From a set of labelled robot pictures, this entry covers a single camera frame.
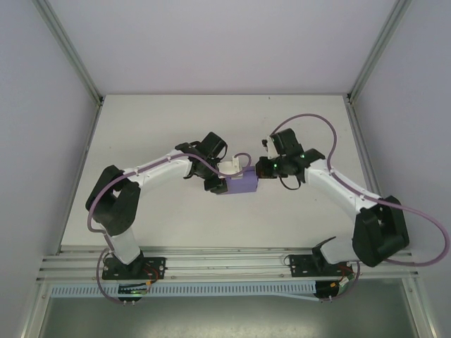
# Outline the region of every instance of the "white surface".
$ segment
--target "white surface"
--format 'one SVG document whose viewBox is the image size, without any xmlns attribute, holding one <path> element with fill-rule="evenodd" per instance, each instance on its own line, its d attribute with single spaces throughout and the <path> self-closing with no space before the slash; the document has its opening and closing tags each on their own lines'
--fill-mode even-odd
<svg viewBox="0 0 451 338">
<path fill-rule="evenodd" d="M 341 96 L 107 96 L 87 157 L 64 245 L 104 245 L 86 227 L 85 201 L 102 170 L 128 168 L 167 154 L 210 131 L 228 143 L 230 157 L 265 155 L 261 140 L 284 119 L 318 113 L 338 131 L 334 165 L 362 185 L 362 170 Z M 305 149 L 328 153 L 332 134 L 320 120 L 290 123 Z M 321 192 L 291 192 L 262 180 L 257 193 L 216 196 L 198 177 L 174 180 L 140 199 L 133 225 L 142 246 L 313 246 L 333 235 L 350 236 L 353 220 Z"/>
<path fill-rule="evenodd" d="M 1 2 L 0 102 L 0 336 L 16 338 L 42 257 L 58 248 L 95 113 L 29 0 Z"/>
<path fill-rule="evenodd" d="M 49 0 L 102 94 L 348 93 L 395 0 Z"/>
<path fill-rule="evenodd" d="M 352 239 L 350 237 L 330 240 L 321 246 L 321 253 L 330 264 L 359 261 L 359 257 L 357 257 L 354 248 L 352 248 Z"/>
<path fill-rule="evenodd" d="M 357 116 L 381 189 L 451 231 L 451 1 L 413 1 L 357 102 Z M 443 248 L 438 230 L 406 214 L 416 261 Z M 451 257 L 419 268 L 440 324 L 449 337 Z"/>
</svg>

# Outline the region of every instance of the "wire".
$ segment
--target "wire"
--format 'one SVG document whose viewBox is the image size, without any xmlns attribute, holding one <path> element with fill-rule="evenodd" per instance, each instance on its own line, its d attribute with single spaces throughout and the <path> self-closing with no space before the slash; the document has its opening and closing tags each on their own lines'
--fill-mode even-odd
<svg viewBox="0 0 451 338">
<path fill-rule="evenodd" d="M 344 297 L 345 295 L 348 295 L 357 285 L 357 282 L 359 281 L 359 276 L 360 276 L 360 263 L 359 262 L 355 262 L 355 263 L 357 264 L 357 272 L 355 274 L 354 281 L 352 282 L 352 284 L 348 287 L 348 289 L 345 292 L 333 297 L 332 300 L 340 299 L 340 298 Z M 321 300 L 322 301 L 331 301 L 331 299 L 329 299 L 329 298 L 322 298 Z"/>
<path fill-rule="evenodd" d="M 99 270 L 100 270 L 100 262 L 102 262 L 102 258 L 104 257 L 104 254 L 106 252 L 109 251 L 109 248 L 105 248 L 99 256 L 99 259 L 97 260 L 97 268 L 96 268 L 96 281 L 97 281 L 97 286 L 99 288 L 100 293 L 109 301 L 112 301 L 113 303 L 116 304 L 120 304 L 120 305 L 125 305 L 124 302 L 120 301 L 119 299 L 113 298 L 111 297 L 109 294 L 107 294 L 104 290 L 104 288 L 102 287 L 101 283 L 100 283 L 100 276 L 99 276 Z"/>
<path fill-rule="evenodd" d="M 149 268 L 151 268 L 151 269 L 154 271 L 154 273 L 155 273 L 155 282 L 154 282 L 154 281 L 152 281 L 152 274 L 151 274 L 149 271 L 147 271 L 146 269 L 143 268 L 143 270 L 150 276 L 151 282 L 152 282 L 152 283 L 158 282 L 158 279 L 159 279 L 159 273 L 158 273 L 158 271 L 156 271 L 155 268 L 151 267 L 150 264 L 146 263 L 146 265 L 147 265 Z"/>
<path fill-rule="evenodd" d="M 110 256 L 111 255 L 111 252 L 108 252 L 105 256 L 104 256 L 104 258 L 102 259 L 102 263 L 105 265 L 105 260 L 106 260 L 106 257 L 108 257 L 108 256 Z"/>
<path fill-rule="evenodd" d="M 340 268 L 340 270 L 341 270 L 341 278 L 338 281 L 339 283 L 345 278 L 345 269 Z"/>
<path fill-rule="evenodd" d="M 350 273 L 354 273 L 354 271 L 351 268 L 348 268 L 347 266 L 339 265 L 338 267 L 341 270 L 348 270 Z"/>
<path fill-rule="evenodd" d="M 243 169 L 235 174 L 224 174 L 224 173 L 220 173 L 217 169 L 213 168 L 207 161 L 205 161 L 203 158 L 201 158 L 198 155 L 194 155 L 194 154 L 176 154 L 173 155 L 171 157 L 168 158 L 163 158 L 160 161 L 157 162 L 153 162 L 150 163 L 149 165 L 146 165 L 145 167 L 142 167 L 140 169 L 138 169 L 136 172 L 132 171 L 130 173 L 121 175 L 119 177 L 117 177 L 116 179 L 112 180 L 111 182 L 109 182 L 100 192 L 99 194 L 96 196 L 96 198 L 94 199 L 94 201 L 92 202 L 91 208 L 89 208 L 89 213 L 87 216 L 87 229 L 90 232 L 96 232 L 96 233 L 102 233 L 105 236 L 106 242 L 110 248 L 110 250 L 114 251 L 113 246 L 111 245 L 111 242 L 108 240 L 108 236 L 106 235 L 106 231 L 103 229 L 94 229 L 92 227 L 92 217 L 94 215 L 94 210 L 97 207 L 97 204 L 99 203 L 100 199 L 103 197 L 103 195 L 105 195 L 105 193 L 107 193 L 108 190 L 110 190 L 115 184 L 117 184 L 118 182 L 125 180 L 126 178 L 135 176 L 137 174 L 143 173 L 144 171 L 148 171 L 152 168 L 155 168 L 158 165 L 164 164 L 166 162 L 175 160 L 176 158 L 180 158 L 180 157 L 192 157 L 192 158 L 196 158 L 198 161 L 202 162 L 208 169 L 210 169 L 211 171 L 213 171 L 214 173 L 216 173 L 217 175 L 221 175 L 224 177 L 235 177 L 238 175 L 243 174 L 243 172 L 245 172 L 251 165 L 252 162 L 252 158 L 248 153 L 238 153 L 235 154 L 233 157 L 238 157 L 238 156 L 246 156 L 247 157 L 247 164 L 245 167 L 243 167 Z"/>
<path fill-rule="evenodd" d="M 298 190 L 300 187 L 301 187 L 301 184 L 299 183 L 299 181 L 297 181 L 297 183 L 298 183 L 298 186 L 297 186 L 297 188 L 290 188 L 289 186 L 287 186 L 286 184 L 285 184 L 285 182 L 282 180 L 282 177 L 281 176 L 279 176 L 279 181 L 280 181 L 280 183 L 282 183 L 282 185 L 283 185 L 283 187 L 284 188 L 286 188 L 286 189 L 288 189 L 288 190 Z"/>
<path fill-rule="evenodd" d="M 295 115 L 295 116 L 292 116 L 291 118 L 288 118 L 287 120 L 283 121 L 280 125 L 278 125 L 277 128 L 271 133 L 271 135 L 276 133 L 282 126 L 284 126 L 286 123 L 290 122 L 291 120 L 294 120 L 295 118 L 304 118 L 304 117 L 318 118 L 319 120 L 322 120 L 323 122 L 325 122 L 327 124 L 327 126 L 329 126 L 330 130 L 332 131 L 333 144 L 332 144 L 332 148 L 330 149 L 329 155 L 327 156 L 327 167 L 328 167 L 328 170 L 330 171 L 330 174 L 332 175 L 332 177 L 335 178 L 338 181 L 338 183 L 340 183 L 342 186 L 344 186 L 346 189 L 348 189 L 353 194 L 356 194 L 357 196 L 362 196 L 369 201 L 372 201 L 374 203 L 377 203 L 377 204 L 380 204 L 383 206 L 389 206 L 391 208 L 408 211 L 410 213 L 413 213 L 415 215 L 418 215 L 418 216 L 428 220 L 429 222 L 433 223 L 441 231 L 441 233 L 443 235 L 443 239 L 445 240 L 445 245 L 443 247 L 442 252 L 440 252 L 437 257 L 435 257 L 429 261 L 421 262 L 421 263 L 402 262 L 402 261 L 396 261 L 393 259 L 386 259 L 385 261 L 392 263 L 392 264 L 396 264 L 396 265 L 423 267 L 423 266 L 430 266 L 430 265 L 436 264 L 436 263 L 440 262 L 442 259 L 444 259 L 444 257 L 446 257 L 446 255 L 450 251 L 450 236 L 447 233 L 445 227 L 438 220 L 436 220 L 434 217 L 429 216 L 420 210 L 416 210 L 416 209 L 410 208 L 408 206 L 401 206 L 399 204 L 394 204 L 394 203 L 390 203 L 387 201 L 382 201 L 380 199 L 375 199 L 371 196 L 362 194 L 362 192 L 349 186 L 346 182 L 344 182 L 341 178 L 339 178 L 337 176 L 337 174 L 335 174 L 333 172 L 331 161 L 332 161 L 333 153 L 335 152 L 335 149 L 337 148 L 338 136 L 337 136 L 337 131 L 333 127 L 332 123 L 330 123 L 326 118 L 324 118 L 323 116 L 317 115 L 317 114 L 310 114 L 310 113 Z"/>
</svg>

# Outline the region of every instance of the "black cable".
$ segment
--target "black cable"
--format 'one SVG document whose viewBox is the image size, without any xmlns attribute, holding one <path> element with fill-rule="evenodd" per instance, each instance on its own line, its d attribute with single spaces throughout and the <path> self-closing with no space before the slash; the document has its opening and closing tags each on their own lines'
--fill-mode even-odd
<svg viewBox="0 0 451 338">
<path fill-rule="evenodd" d="M 285 184 L 285 182 L 282 180 L 282 177 L 281 176 L 279 176 L 279 181 L 280 181 L 280 183 L 282 183 L 282 185 L 283 185 L 283 187 L 284 188 L 286 188 L 286 189 L 288 189 L 288 190 L 298 190 L 300 187 L 301 187 L 301 183 L 299 182 L 299 181 L 297 181 L 297 183 L 298 183 L 298 187 L 297 188 L 290 188 L 289 186 L 287 186 L 286 184 Z"/>
<path fill-rule="evenodd" d="M 288 257 L 290 257 L 290 256 L 291 256 L 291 255 L 286 255 L 285 258 L 283 259 L 283 265 L 284 265 L 284 266 L 290 266 L 290 267 L 291 267 L 290 264 L 286 264 L 286 263 L 285 263 L 285 260 L 286 260 Z"/>
</svg>

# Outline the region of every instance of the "white table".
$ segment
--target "white table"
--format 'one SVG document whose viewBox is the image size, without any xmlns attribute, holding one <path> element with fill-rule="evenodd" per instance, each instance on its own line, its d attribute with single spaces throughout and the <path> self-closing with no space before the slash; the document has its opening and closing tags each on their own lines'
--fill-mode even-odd
<svg viewBox="0 0 451 338">
<path fill-rule="evenodd" d="M 101 110 L 62 245 L 104 245 L 87 230 L 85 202 L 102 170 L 129 168 L 167 154 L 210 131 L 253 163 L 265 151 L 261 140 L 286 118 L 317 113 L 338 132 L 333 165 L 365 187 L 362 168 L 341 96 L 108 95 Z M 314 118 L 292 121 L 304 149 L 327 154 L 328 127 Z M 354 224 L 327 196 L 303 185 L 291 192 L 278 180 L 261 180 L 257 193 L 216 196 L 198 177 L 174 180 L 140 199 L 132 226 L 140 246 L 312 247 L 334 235 L 351 236 Z"/>
</svg>

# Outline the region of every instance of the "white wall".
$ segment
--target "white wall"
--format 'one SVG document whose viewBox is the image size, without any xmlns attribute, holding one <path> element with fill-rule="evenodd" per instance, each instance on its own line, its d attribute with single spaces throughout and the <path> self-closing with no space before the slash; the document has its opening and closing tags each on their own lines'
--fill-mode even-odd
<svg viewBox="0 0 451 338">
<path fill-rule="evenodd" d="M 381 189 L 451 231 L 451 1 L 414 1 L 357 102 Z M 433 225 L 407 215 L 417 261 L 443 247 Z M 451 332 L 451 257 L 420 270 L 442 336 Z"/>
<path fill-rule="evenodd" d="M 50 3 L 102 94 L 344 94 L 395 0 Z"/>
<path fill-rule="evenodd" d="M 29 0 L 2 1 L 0 102 L 0 335 L 17 337 L 42 256 L 58 246 L 95 114 Z"/>
</svg>

